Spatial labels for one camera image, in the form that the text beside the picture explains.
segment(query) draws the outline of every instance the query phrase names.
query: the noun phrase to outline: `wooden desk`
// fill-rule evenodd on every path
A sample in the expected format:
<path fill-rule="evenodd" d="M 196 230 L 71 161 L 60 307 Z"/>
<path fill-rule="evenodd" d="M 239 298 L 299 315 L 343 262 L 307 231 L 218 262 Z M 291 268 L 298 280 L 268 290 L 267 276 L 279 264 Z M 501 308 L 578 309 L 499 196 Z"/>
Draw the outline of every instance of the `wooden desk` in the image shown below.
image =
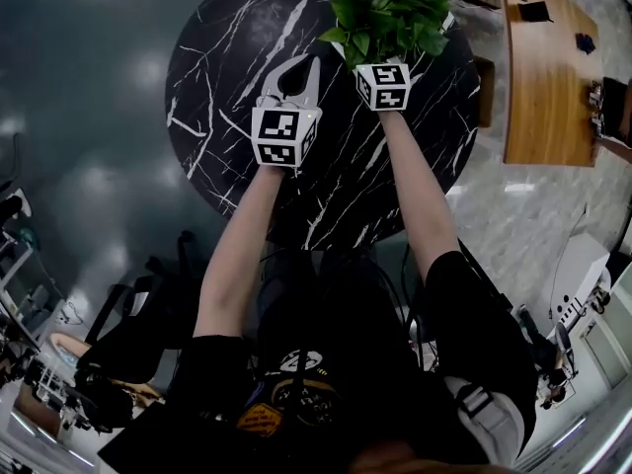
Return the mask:
<path fill-rule="evenodd" d="M 504 0 L 510 41 L 510 113 L 505 163 L 593 165 L 587 87 L 603 77 L 594 21 L 570 0 L 544 0 L 555 23 L 528 23 Z M 575 34 L 596 51 L 579 51 Z"/>

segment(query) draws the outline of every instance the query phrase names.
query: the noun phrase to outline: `chair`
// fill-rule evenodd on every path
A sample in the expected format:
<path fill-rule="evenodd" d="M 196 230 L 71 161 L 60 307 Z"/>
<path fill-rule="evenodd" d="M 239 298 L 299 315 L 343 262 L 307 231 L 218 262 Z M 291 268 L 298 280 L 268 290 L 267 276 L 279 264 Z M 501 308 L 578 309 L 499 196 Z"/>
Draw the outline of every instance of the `chair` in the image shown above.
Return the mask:
<path fill-rule="evenodd" d="M 86 341 L 93 344 L 79 358 L 76 385 L 68 394 L 81 402 L 95 430 L 124 427 L 131 420 L 132 399 L 120 383 L 147 383 L 163 352 L 180 349 L 193 335 L 201 285 L 191 276 L 185 251 L 186 243 L 193 240 L 191 232 L 178 239 L 178 274 L 167 272 L 151 257 L 145 267 L 153 276 L 140 277 L 133 288 L 115 285 L 90 329 Z M 121 301 L 122 320 L 99 339 L 109 314 Z"/>

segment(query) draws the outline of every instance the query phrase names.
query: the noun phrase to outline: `gray floor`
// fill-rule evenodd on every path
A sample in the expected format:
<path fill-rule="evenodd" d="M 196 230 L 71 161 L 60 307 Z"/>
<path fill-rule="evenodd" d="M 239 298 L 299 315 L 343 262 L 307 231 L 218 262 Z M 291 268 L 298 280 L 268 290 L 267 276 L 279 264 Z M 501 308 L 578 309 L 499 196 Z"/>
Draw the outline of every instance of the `gray floor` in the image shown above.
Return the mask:
<path fill-rule="evenodd" d="M 59 329 L 85 335 L 108 287 L 135 277 L 149 255 L 175 258 L 181 230 L 196 233 L 207 258 L 224 226 L 182 172 L 163 109 L 171 51 L 199 1 L 0 0 L 0 170 L 10 162 L 7 135 L 18 128 L 31 225 L 81 318 Z M 576 1 L 599 24 L 606 74 L 627 80 L 625 5 Z M 502 54 L 494 41 L 502 38 L 501 17 L 460 11 L 475 52 Z M 499 90 L 502 76 L 500 68 Z M 497 128 L 488 137 L 502 138 Z M 590 214 L 582 224 L 606 245 L 616 238 L 632 194 L 630 172 L 605 152 L 594 169 L 506 167 L 476 146 L 448 197 L 461 237 L 490 277 L 510 300 L 537 310 L 535 298 L 585 202 Z M 512 183 L 533 188 L 505 192 Z M 378 252 L 391 274 L 402 240 Z"/>

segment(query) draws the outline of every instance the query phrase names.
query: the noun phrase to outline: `strap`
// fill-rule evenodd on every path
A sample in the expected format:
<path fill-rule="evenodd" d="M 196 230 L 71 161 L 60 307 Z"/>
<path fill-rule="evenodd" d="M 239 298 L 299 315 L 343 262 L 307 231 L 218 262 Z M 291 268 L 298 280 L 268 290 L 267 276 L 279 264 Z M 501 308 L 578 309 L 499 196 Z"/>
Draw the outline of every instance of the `strap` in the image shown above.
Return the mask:
<path fill-rule="evenodd" d="M 524 440 L 524 420 L 517 406 L 502 393 L 447 376 L 445 385 L 458 404 L 461 424 L 478 441 L 490 463 L 511 467 Z"/>

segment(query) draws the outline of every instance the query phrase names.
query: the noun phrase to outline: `green plant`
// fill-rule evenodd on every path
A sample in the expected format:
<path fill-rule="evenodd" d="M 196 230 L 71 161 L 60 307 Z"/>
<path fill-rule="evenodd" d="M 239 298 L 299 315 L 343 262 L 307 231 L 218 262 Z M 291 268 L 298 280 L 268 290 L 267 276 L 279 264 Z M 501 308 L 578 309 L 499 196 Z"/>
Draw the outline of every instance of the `green plant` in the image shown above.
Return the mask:
<path fill-rule="evenodd" d="M 319 37 L 339 42 L 350 70 L 361 63 L 383 63 L 393 56 L 414 58 L 422 51 L 440 55 L 447 38 L 440 33 L 449 0 L 331 0 L 338 25 Z"/>

